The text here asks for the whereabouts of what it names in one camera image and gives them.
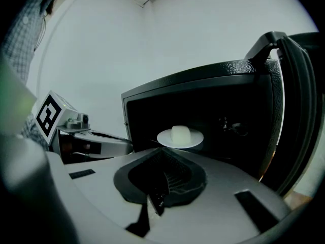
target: white plate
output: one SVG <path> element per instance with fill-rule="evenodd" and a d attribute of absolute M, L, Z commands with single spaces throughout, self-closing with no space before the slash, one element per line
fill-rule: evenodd
<path fill-rule="evenodd" d="M 157 140 L 160 144 L 162 144 L 164 146 L 167 146 L 170 148 L 177 148 L 177 149 L 190 148 L 190 147 L 200 144 L 203 141 L 204 136 L 200 131 L 197 131 L 192 128 L 190 128 L 189 131 L 191 133 L 191 143 L 188 145 L 174 144 L 172 142 L 172 138 L 171 138 L 172 129 L 167 129 L 165 131 L 160 132 L 159 135 L 157 135 Z"/>

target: white food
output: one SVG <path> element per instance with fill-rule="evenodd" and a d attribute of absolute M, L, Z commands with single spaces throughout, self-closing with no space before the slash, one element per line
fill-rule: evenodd
<path fill-rule="evenodd" d="M 171 131 L 172 142 L 176 145 L 191 143 L 191 132 L 186 126 L 173 126 Z"/>

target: checkered shirt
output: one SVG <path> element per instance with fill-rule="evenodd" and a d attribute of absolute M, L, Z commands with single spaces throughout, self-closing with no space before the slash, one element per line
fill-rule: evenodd
<path fill-rule="evenodd" d="M 27 0 L 12 23 L 3 41 L 3 52 L 13 67 L 14 72 L 26 85 L 29 67 L 34 56 L 44 13 L 52 0 Z M 48 145 L 35 125 L 34 116 L 26 119 L 21 134 L 40 144 L 44 150 Z"/>

